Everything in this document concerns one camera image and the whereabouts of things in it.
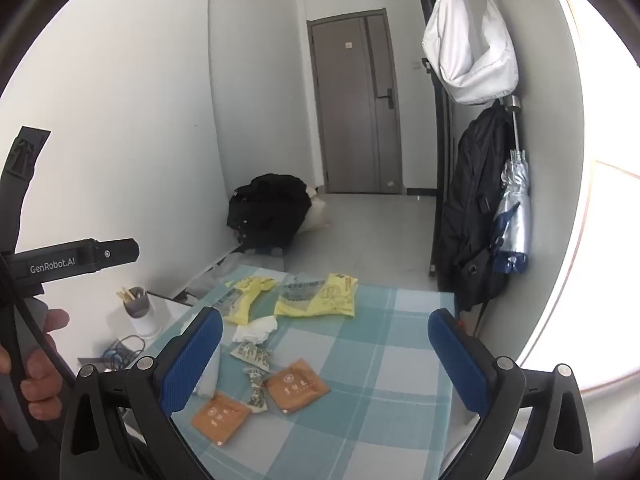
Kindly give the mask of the person left hand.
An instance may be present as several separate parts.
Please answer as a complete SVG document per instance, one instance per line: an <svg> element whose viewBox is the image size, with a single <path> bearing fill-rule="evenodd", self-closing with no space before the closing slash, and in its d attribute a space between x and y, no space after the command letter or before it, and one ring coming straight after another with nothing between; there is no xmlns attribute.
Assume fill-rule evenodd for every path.
<svg viewBox="0 0 640 480"><path fill-rule="evenodd" d="M70 316L66 311L52 309L48 312L43 333L51 348L55 349L55 342L49 334L55 330L62 330L68 322ZM9 374L11 367L9 353L1 346L1 374ZM58 419L63 408L60 399L63 377L46 352L42 349L32 352L26 361L26 374L27 378L21 382L21 392L27 401L29 413L40 422Z"/></svg>

